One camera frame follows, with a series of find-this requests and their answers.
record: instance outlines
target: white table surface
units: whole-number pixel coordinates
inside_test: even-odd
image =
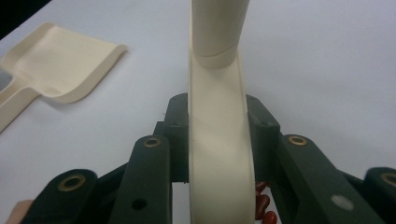
[[[34,100],[0,133],[0,223],[74,168],[99,176],[188,90],[190,2],[52,0],[0,41],[0,57],[46,21],[128,51],[86,98]],[[240,42],[246,90],[283,133],[314,140],[340,170],[363,178],[396,167],[396,2],[251,0]],[[9,78],[0,71],[0,89]],[[189,223],[187,185],[174,185],[174,223]]]

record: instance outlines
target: curved white plastic piece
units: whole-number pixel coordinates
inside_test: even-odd
[[[192,0],[192,48],[204,67],[230,65],[248,10],[248,0]]]
[[[195,56],[190,45],[191,223],[254,223],[254,167],[239,58],[210,69]]]
[[[0,61],[13,76],[0,92],[0,132],[38,95],[72,103],[87,95],[126,46],[44,23]]]

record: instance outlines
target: scoop handle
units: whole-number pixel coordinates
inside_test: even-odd
[[[0,91],[0,133],[39,95],[21,79],[14,78]]]

